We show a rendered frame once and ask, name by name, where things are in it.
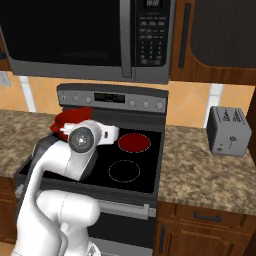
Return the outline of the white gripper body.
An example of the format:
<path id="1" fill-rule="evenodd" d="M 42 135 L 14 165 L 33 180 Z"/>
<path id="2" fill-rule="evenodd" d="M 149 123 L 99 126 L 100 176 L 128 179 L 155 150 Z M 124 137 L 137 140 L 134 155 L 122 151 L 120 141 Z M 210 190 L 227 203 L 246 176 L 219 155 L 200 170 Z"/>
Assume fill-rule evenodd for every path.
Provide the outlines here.
<path id="1" fill-rule="evenodd" d="M 108 128 L 108 143 L 113 144 L 119 138 L 119 128 L 110 126 Z"/>

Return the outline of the black and grey stove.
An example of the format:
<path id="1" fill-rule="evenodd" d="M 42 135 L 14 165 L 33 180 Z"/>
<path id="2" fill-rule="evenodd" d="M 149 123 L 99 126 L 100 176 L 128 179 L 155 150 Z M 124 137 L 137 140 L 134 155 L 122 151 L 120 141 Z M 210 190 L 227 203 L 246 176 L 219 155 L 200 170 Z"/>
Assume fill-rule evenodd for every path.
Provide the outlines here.
<path id="1" fill-rule="evenodd" d="M 58 174 L 43 175 L 43 189 L 65 189 L 96 199 L 131 205 L 149 204 L 156 209 L 164 144 L 168 93 L 163 90 L 117 85 L 60 84 L 57 96 L 62 110 L 88 106 L 92 118 L 120 128 L 112 145 L 97 148 L 91 175 L 73 181 Z M 129 102 L 134 100 L 135 107 Z M 143 107 L 147 101 L 149 107 Z M 163 110 L 157 104 L 163 104 Z M 153 248 L 94 238 L 102 256 L 153 256 Z"/>

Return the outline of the red saucepan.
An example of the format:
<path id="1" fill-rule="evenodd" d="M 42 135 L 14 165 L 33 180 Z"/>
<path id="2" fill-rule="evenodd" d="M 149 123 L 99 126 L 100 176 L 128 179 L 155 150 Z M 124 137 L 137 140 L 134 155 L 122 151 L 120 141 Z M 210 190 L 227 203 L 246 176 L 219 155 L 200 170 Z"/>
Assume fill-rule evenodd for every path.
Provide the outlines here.
<path id="1" fill-rule="evenodd" d="M 68 136 L 61 131 L 61 128 L 63 128 L 66 123 L 77 124 L 84 120 L 89 120 L 92 117 L 92 113 L 93 113 L 93 109 L 90 107 L 65 110 L 62 113 L 59 113 L 54 118 L 54 123 L 50 126 L 50 129 L 52 132 L 55 133 L 55 135 L 59 139 L 63 141 L 67 141 Z"/>

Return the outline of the black oven door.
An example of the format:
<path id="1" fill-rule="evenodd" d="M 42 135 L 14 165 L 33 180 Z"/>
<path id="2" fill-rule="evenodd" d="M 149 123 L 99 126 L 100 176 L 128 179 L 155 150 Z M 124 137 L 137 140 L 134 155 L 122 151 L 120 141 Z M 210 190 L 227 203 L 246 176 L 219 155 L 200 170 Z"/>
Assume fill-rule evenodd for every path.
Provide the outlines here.
<path id="1" fill-rule="evenodd" d="M 101 211 L 97 222 L 88 228 L 88 233 L 93 238 L 152 249 L 155 224 L 156 209 L 150 205 L 147 220 L 107 214 Z"/>

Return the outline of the black and grey microwave oven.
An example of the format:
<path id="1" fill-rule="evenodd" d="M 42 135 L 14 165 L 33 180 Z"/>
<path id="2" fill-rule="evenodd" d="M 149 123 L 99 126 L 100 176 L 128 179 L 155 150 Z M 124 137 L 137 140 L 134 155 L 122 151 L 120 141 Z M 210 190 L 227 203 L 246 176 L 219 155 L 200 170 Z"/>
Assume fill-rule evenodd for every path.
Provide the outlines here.
<path id="1" fill-rule="evenodd" d="M 175 0 L 135 1 L 135 79 L 166 84 L 170 71 Z"/>

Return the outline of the grey toaster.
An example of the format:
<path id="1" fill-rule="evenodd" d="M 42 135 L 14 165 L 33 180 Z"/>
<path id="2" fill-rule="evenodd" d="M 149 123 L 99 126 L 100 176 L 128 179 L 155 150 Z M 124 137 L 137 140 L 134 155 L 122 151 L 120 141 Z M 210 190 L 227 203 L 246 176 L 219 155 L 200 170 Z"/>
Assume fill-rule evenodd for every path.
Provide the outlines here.
<path id="1" fill-rule="evenodd" d="M 212 154 L 245 155 L 252 131 L 240 108 L 212 106 L 206 126 Z"/>

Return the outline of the black microwave door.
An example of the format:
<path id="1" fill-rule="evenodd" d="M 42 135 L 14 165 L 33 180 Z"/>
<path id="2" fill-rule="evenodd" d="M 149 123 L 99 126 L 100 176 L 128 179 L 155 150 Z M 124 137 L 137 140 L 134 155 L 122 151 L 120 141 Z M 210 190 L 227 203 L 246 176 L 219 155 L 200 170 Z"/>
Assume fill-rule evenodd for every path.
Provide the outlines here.
<path id="1" fill-rule="evenodd" d="M 130 2 L 132 77 L 124 78 L 120 0 L 0 0 L 0 32 L 12 72 L 133 81 L 135 1 Z"/>

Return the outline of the brown wooden base cabinet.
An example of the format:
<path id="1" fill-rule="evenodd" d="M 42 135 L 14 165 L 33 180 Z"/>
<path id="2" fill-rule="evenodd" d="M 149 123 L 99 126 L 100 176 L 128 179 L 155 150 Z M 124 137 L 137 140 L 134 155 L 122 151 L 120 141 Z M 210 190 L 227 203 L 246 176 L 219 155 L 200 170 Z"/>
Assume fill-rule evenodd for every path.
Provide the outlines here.
<path id="1" fill-rule="evenodd" d="M 16 210 L 14 179 L 0 177 L 0 242 L 15 243 L 17 237 Z"/>

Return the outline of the brown base cabinet door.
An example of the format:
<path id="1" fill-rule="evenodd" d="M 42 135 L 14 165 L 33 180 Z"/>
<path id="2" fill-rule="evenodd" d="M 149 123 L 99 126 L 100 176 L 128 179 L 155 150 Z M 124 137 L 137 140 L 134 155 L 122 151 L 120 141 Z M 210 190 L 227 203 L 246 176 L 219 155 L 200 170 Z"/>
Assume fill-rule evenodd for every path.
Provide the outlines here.
<path id="1" fill-rule="evenodd" d="M 162 224 L 166 225 L 163 253 L 159 253 Z M 234 245 L 207 228 L 159 220 L 154 256 L 231 256 Z"/>

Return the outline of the brown wooden drawer front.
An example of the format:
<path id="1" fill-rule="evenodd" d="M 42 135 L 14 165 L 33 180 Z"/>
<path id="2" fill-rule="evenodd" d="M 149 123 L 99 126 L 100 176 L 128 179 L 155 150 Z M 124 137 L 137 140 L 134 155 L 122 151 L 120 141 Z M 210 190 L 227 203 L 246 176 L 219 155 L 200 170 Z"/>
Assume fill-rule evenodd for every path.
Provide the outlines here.
<path id="1" fill-rule="evenodd" d="M 198 211 L 200 215 L 207 215 L 207 216 L 216 216 L 217 214 L 221 215 L 222 221 L 214 222 L 214 221 L 196 219 L 194 218 L 194 211 Z M 188 205 L 182 205 L 182 204 L 177 204 L 175 206 L 175 216 L 181 220 L 209 224 L 209 225 L 217 225 L 217 226 L 223 226 L 223 227 L 232 227 L 232 228 L 240 227 L 240 222 L 243 218 L 241 214 L 237 214 L 237 213 L 202 208 L 202 207 L 188 206 Z"/>

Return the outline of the white wall outlet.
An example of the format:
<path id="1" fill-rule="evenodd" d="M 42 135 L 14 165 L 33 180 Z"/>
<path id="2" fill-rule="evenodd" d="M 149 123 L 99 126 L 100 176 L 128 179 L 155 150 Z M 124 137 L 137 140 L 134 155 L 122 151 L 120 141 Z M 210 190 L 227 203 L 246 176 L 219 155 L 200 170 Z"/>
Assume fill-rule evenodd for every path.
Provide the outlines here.
<path id="1" fill-rule="evenodd" d="M 6 71 L 0 71 L 0 86 L 10 87 L 10 81 Z"/>

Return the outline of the brown wooden wall cabinet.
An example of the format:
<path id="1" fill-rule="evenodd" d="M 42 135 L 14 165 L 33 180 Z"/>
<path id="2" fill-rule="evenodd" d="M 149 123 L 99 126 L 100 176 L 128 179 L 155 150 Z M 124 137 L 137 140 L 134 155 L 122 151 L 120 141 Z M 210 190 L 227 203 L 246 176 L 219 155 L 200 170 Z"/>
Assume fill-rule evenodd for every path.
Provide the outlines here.
<path id="1" fill-rule="evenodd" d="M 10 71 L 10 70 L 11 70 L 11 66 L 9 64 L 9 61 L 6 55 L 6 50 L 5 50 L 2 36 L 0 34 L 0 71 Z"/>

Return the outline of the brown wall cabinet door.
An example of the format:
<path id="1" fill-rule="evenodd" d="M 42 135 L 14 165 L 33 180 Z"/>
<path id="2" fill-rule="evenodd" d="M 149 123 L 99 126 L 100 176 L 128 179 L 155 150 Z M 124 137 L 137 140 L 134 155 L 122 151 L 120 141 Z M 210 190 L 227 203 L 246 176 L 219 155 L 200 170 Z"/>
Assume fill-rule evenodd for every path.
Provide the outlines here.
<path id="1" fill-rule="evenodd" d="M 186 2 L 190 23 L 179 68 Z M 176 0 L 170 79 L 256 85 L 256 0 Z"/>

